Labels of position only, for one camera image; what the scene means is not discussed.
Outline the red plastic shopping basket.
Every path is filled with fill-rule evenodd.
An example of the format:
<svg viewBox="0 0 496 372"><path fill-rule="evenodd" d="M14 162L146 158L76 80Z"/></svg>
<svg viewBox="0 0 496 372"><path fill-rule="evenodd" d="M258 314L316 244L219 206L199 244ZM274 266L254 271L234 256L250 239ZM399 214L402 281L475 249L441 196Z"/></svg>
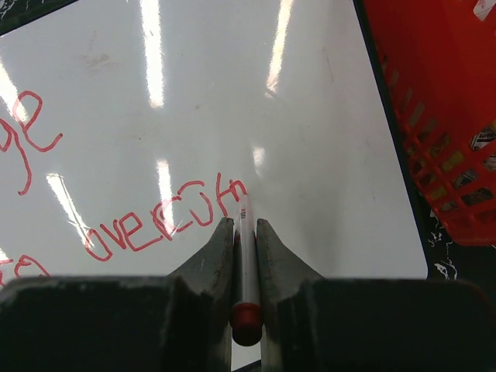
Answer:
<svg viewBox="0 0 496 372"><path fill-rule="evenodd" d="M495 242L495 3L365 4L413 181L452 239Z"/></svg>

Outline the red whiteboard marker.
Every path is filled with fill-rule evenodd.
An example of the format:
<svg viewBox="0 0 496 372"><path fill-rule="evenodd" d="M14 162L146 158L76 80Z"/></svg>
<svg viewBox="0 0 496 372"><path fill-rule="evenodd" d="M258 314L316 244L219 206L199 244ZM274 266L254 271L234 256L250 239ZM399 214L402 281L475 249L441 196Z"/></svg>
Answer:
<svg viewBox="0 0 496 372"><path fill-rule="evenodd" d="M232 297L229 322L240 346L253 346L262 336L263 316L253 210L248 195L240 197L234 225Z"/></svg>

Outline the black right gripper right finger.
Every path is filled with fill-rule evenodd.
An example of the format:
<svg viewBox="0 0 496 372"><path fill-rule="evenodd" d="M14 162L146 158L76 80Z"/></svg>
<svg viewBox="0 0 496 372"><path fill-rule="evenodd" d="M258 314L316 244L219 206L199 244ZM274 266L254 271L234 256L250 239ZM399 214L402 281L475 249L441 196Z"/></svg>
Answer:
<svg viewBox="0 0 496 372"><path fill-rule="evenodd" d="M493 371L495 310L461 281L326 278L257 222L264 371Z"/></svg>

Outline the white whiteboard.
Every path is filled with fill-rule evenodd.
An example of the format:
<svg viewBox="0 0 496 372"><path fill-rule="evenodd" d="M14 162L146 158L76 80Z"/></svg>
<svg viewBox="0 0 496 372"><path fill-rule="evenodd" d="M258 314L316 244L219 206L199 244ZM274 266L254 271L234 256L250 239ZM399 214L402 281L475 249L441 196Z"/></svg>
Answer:
<svg viewBox="0 0 496 372"><path fill-rule="evenodd" d="M326 276L427 264L351 1L77 1L1 38L1 258L158 274L246 189Z"/></svg>

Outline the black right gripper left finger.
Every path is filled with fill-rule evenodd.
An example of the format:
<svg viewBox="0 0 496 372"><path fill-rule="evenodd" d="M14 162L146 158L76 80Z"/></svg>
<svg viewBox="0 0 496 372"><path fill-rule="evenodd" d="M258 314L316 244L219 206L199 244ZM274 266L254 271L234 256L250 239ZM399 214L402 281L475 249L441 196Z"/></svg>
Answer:
<svg viewBox="0 0 496 372"><path fill-rule="evenodd" d="M228 371L233 221L166 276L28 277L1 291L3 371Z"/></svg>

